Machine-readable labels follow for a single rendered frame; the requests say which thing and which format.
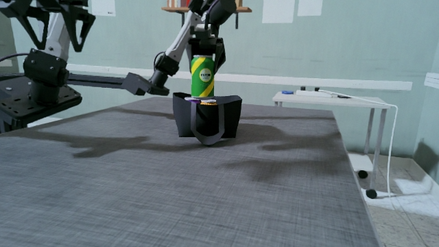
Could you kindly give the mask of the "purple drink can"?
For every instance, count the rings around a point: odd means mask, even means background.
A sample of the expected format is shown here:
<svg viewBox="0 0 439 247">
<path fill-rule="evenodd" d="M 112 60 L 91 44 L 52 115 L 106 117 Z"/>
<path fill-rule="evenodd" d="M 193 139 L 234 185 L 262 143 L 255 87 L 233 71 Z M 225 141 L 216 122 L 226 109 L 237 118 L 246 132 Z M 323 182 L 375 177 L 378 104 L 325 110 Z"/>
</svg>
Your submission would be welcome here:
<svg viewBox="0 0 439 247">
<path fill-rule="evenodd" d="M 193 97 L 186 97 L 185 99 L 188 100 L 188 101 L 190 101 L 190 102 L 195 102 L 195 103 L 197 103 L 197 104 L 200 104 L 200 101 L 194 99 Z"/>
</svg>

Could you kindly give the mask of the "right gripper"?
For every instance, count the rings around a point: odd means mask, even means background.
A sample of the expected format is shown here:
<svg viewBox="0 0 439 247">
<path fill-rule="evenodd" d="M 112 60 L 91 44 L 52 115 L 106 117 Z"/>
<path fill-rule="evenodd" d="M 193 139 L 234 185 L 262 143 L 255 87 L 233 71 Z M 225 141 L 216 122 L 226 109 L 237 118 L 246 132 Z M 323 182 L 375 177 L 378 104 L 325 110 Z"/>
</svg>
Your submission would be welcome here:
<svg viewBox="0 0 439 247">
<path fill-rule="evenodd" d="M 88 0 L 36 0 L 36 7 L 28 7 L 24 16 L 20 16 L 16 19 L 29 34 L 29 37 L 35 44 L 36 48 L 38 50 L 45 50 L 50 12 L 62 13 L 74 51 L 82 52 L 86 37 L 95 22 L 96 16 L 88 13 L 87 9 L 76 6 L 84 6 L 88 8 Z M 28 17 L 38 20 L 40 32 L 39 40 L 28 20 Z M 76 20 L 82 21 L 79 41 L 76 34 Z"/>
</svg>

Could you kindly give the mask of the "black tote bag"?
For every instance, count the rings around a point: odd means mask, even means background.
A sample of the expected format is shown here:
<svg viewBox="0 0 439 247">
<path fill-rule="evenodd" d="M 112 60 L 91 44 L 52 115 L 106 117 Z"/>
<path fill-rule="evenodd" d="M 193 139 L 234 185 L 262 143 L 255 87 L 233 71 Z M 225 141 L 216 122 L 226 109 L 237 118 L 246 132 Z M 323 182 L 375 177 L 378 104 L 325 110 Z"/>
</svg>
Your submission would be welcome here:
<svg viewBox="0 0 439 247">
<path fill-rule="evenodd" d="M 221 137 L 236 137 L 242 98 L 238 95 L 214 96 L 217 105 L 197 104 L 186 100 L 191 94 L 173 93 L 173 112 L 178 135 L 196 137 L 212 145 Z"/>
</svg>

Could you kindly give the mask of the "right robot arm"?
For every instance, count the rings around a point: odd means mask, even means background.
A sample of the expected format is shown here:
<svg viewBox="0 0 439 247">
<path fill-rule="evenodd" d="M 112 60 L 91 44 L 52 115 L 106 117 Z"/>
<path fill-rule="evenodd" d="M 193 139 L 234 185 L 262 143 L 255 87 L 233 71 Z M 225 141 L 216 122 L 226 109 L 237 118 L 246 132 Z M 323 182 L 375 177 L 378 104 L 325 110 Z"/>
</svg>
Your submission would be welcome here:
<svg viewBox="0 0 439 247">
<path fill-rule="evenodd" d="M 0 12 L 7 18 L 19 18 L 33 0 L 0 0 Z M 81 98 L 81 93 L 66 85 L 69 77 L 70 38 L 62 13 L 52 13 L 45 50 L 31 48 L 24 59 L 25 76 L 32 77 L 28 93 L 0 100 L 0 110 L 15 119 L 41 113 Z M 51 83 L 51 84 L 50 84 Z"/>
</svg>

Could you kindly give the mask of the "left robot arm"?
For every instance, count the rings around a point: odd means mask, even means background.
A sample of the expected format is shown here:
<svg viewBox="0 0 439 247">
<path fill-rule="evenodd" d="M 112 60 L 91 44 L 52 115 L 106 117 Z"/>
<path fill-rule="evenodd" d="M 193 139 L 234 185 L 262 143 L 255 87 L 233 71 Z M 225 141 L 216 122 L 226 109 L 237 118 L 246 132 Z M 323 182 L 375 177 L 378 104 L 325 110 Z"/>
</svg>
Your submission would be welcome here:
<svg viewBox="0 0 439 247">
<path fill-rule="evenodd" d="M 188 45 L 189 37 L 195 35 L 197 39 L 206 39 L 211 36 L 210 29 L 196 30 L 196 27 L 197 24 L 205 23 L 206 13 L 215 1 L 216 0 L 190 0 L 187 6 L 189 13 L 178 37 L 171 47 L 157 60 L 154 65 L 155 71 L 152 77 L 149 80 L 139 78 L 138 81 L 140 83 L 152 90 L 170 91 L 164 85 L 169 76 L 173 77 L 173 75 L 177 74 L 180 68 L 178 65 L 184 53 L 185 45 Z M 237 4 L 235 0 L 220 0 L 211 10 L 209 24 L 215 25 L 216 29 L 220 30 L 220 25 L 224 24 L 236 9 Z M 197 14 L 200 15 L 200 17 Z"/>
</svg>

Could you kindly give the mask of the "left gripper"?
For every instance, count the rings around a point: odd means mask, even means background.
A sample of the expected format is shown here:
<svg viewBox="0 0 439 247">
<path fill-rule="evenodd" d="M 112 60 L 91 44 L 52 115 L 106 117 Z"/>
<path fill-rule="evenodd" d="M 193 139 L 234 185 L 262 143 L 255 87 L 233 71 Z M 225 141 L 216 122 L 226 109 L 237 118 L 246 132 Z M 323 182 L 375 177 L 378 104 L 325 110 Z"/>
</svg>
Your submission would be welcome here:
<svg viewBox="0 0 439 247">
<path fill-rule="evenodd" d="M 189 37 L 188 45 L 185 45 L 187 57 L 189 59 L 189 71 L 191 74 L 191 61 L 194 56 L 213 56 L 215 54 L 214 62 L 214 75 L 218 69 L 226 61 L 226 52 L 224 47 L 223 38 L 218 38 L 219 30 L 216 26 L 209 24 L 207 30 L 211 30 L 211 36 L 208 39 L 195 39 L 195 37 Z"/>
</svg>

